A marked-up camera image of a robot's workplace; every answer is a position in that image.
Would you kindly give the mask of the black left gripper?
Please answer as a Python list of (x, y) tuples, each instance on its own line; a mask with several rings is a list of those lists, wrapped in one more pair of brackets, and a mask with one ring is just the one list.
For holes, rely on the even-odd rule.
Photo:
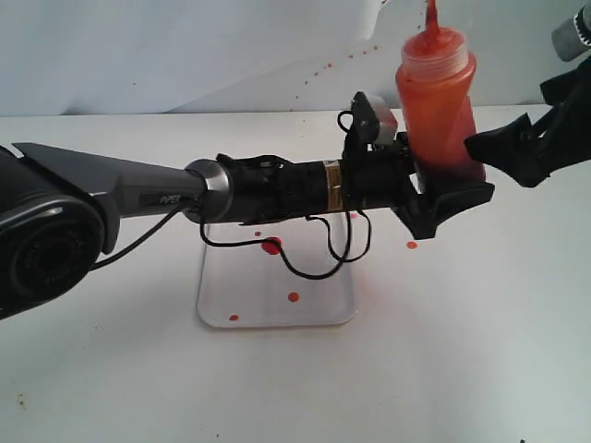
[(435, 236), (450, 218), (489, 203), (495, 186), (481, 180), (420, 178), (408, 136), (397, 131), (391, 146), (375, 145), (370, 131), (373, 113), (366, 93), (357, 92), (350, 108), (337, 115), (352, 118), (342, 126), (344, 147), (333, 161), (289, 163), (277, 174), (279, 219), (320, 214), (390, 209), (416, 240)]

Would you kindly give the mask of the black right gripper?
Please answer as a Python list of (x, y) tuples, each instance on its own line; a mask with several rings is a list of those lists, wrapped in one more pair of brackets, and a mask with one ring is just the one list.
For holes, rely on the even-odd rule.
[(536, 187), (551, 173), (590, 160), (590, 59), (540, 84), (550, 110), (535, 123), (522, 114), (464, 141), (470, 158)]

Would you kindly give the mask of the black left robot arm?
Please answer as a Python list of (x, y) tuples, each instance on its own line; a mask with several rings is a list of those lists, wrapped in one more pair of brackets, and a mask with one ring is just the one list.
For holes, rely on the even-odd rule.
[(199, 159), (183, 169), (24, 142), (1, 150), (1, 315), (44, 305), (122, 257), (124, 218), (185, 215), (200, 227), (262, 225), (388, 208), (417, 240), (489, 202), (483, 178), (433, 177), (424, 192), (408, 137), (358, 93), (337, 160)]

